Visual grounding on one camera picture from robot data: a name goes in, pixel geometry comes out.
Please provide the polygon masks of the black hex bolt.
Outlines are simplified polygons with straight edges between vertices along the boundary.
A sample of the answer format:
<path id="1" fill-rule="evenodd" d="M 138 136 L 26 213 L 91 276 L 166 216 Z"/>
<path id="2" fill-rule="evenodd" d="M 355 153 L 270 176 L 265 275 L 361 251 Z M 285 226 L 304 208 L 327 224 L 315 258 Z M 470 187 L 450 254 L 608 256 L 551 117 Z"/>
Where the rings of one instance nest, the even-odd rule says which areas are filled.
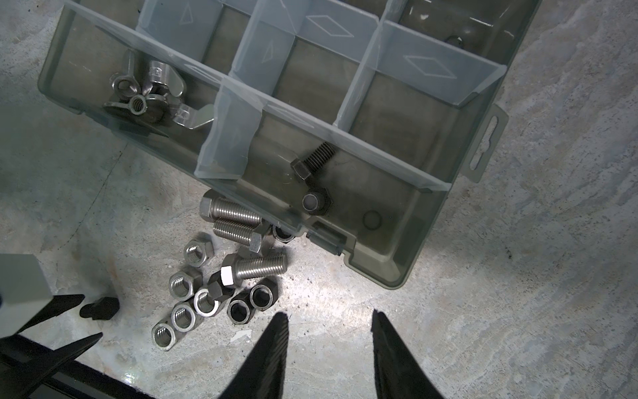
<path id="1" fill-rule="evenodd" d="M 305 159 L 295 159 L 291 162 L 290 166 L 295 175 L 302 181 L 310 181 L 320 169 L 322 169 L 327 161 L 330 161 L 337 153 L 335 147 L 324 142 L 317 147 L 310 155 Z"/>
<path id="2" fill-rule="evenodd" d="M 322 187 L 316 187 L 307 191 L 302 197 L 302 207 L 310 215 L 324 215 L 332 206 L 332 196 Z"/>

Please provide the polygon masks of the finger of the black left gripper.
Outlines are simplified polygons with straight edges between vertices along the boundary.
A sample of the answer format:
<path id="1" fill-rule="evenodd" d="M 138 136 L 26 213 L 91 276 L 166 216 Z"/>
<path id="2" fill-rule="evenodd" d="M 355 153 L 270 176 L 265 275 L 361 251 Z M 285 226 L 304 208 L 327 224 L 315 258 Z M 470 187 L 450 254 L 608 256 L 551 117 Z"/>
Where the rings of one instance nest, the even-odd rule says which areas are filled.
<path id="1" fill-rule="evenodd" d="M 22 328 L 18 330 L 18 333 L 25 331 L 33 326 L 41 324 L 49 319 L 53 319 L 64 312 L 75 308 L 80 305 L 85 299 L 83 294 L 66 294 L 55 295 L 52 300 L 41 309 L 35 316 L 33 316 Z"/>
<path id="2" fill-rule="evenodd" d="M 1 398 L 28 398 L 48 377 L 101 340 L 103 333 L 72 342 L 1 372 Z"/>

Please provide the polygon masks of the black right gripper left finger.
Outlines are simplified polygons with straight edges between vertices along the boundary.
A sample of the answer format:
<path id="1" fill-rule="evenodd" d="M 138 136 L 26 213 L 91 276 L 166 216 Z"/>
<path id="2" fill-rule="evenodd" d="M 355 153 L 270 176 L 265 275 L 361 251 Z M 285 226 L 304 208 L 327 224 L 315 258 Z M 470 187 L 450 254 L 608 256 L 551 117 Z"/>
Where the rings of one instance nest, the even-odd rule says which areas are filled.
<path id="1" fill-rule="evenodd" d="M 282 398 L 288 341 L 288 316 L 278 312 L 219 398 Z"/>

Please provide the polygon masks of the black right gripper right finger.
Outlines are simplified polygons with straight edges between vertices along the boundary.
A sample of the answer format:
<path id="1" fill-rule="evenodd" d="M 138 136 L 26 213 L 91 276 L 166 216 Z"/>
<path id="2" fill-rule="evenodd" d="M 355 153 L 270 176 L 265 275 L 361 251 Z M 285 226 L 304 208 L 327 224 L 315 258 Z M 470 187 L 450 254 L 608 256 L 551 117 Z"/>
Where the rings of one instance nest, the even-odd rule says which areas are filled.
<path id="1" fill-rule="evenodd" d="M 372 315 L 375 390 L 378 398 L 443 398 L 388 317 Z"/>

